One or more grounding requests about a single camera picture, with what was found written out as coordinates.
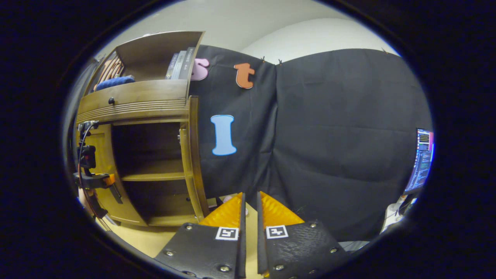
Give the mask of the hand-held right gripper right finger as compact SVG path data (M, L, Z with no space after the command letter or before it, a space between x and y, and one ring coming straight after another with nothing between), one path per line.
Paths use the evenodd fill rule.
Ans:
M258 273L265 279L316 279L350 259L321 221L304 221L264 192L257 212Z

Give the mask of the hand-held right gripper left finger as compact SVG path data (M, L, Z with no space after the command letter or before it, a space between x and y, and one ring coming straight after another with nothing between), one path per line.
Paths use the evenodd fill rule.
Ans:
M184 223L155 260L195 279L246 278L246 199L236 194L198 224Z

